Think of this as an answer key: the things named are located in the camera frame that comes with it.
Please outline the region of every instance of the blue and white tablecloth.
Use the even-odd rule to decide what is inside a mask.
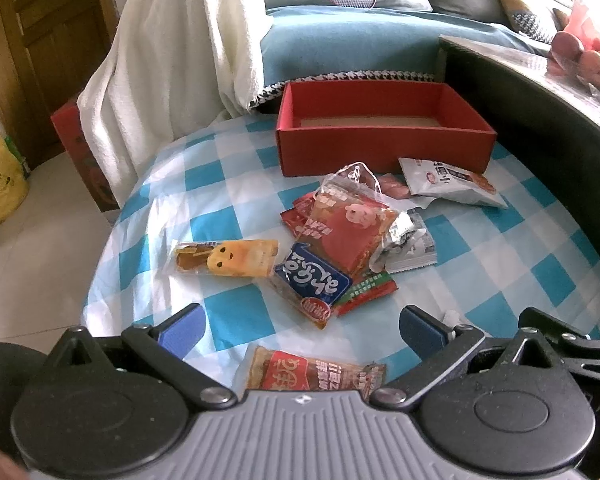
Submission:
[[[136,320],[158,323],[199,302],[206,333],[186,361],[226,386],[256,340],[305,356],[384,362],[394,378],[418,362],[398,333],[406,304],[439,319],[457,310],[493,336],[511,336],[518,314],[532,305],[600,338],[598,254],[551,192],[499,145],[486,176],[509,208],[436,200],[422,216],[438,264],[394,274],[397,292],[331,319],[325,330],[267,282],[174,272],[176,242],[276,238],[281,253],[290,247],[280,212],[318,179],[282,176],[275,119],[215,124],[157,155],[122,209],[91,283],[83,322],[93,335],[120,333]]]

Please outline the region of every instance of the white towel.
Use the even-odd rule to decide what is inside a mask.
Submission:
[[[127,0],[113,45],[78,99],[85,138],[122,206],[147,163],[264,86],[264,0]]]

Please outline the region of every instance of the red cardboard box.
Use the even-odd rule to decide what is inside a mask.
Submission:
[[[496,133],[444,83],[330,80],[286,85],[276,141],[285,176],[400,173],[401,156],[483,173]]]
[[[51,116],[51,122],[100,211],[104,213],[118,209],[118,202],[113,198],[109,183],[84,138],[76,99],[69,100],[56,110]]]

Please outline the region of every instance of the gray ribbed plate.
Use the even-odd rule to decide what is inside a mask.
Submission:
[[[33,473],[32,480],[48,479]],[[484,480],[438,456],[408,415],[357,392],[249,392],[198,417],[166,457],[128,480]],[[586,480],[575,471],[556,480]]]

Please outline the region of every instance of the door panel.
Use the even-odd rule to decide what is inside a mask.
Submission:
[[[0,20],[0,111],[17,117],[4,122],[35,166],[59,145],[49,116],[84,87],[109,36],[99,0],[0,0]]]

